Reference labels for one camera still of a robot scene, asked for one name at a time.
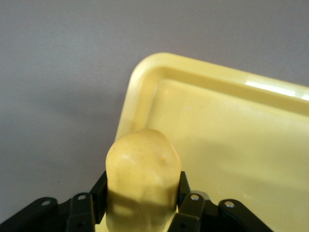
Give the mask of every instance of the silver screw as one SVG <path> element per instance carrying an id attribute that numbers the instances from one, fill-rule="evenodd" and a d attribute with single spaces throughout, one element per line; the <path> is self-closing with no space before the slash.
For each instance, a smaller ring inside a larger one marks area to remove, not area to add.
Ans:
<path id="1" fill-rule="evenodd" d="M 198 201 L 198 200 L 199 200 L 199 196 L 196 195 L 196 194 L 192 194 L 192 195 L 191 195 L 191 199 L 192 199 L 193 201 Z"/>
<path id="2" fill-rule="evenodd" d="M 224 204 L 225 204 L 226 207 L 228 207 L 228 208 L 234 208 L 234 207 L 235 207 L 234 203 L 232 203 L 232 202 L 230 202 L 230 201 L 224 202 Z"/>

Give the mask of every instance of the gray background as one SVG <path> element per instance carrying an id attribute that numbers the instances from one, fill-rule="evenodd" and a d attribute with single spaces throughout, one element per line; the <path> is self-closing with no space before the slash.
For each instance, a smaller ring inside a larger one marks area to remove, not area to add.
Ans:
<path id="1" fill-rule="evenodd" d="M 0 222 L 91 189 L 130 74 L 157 52 L 309 86 L 309 2 L 2 0 Z"/>

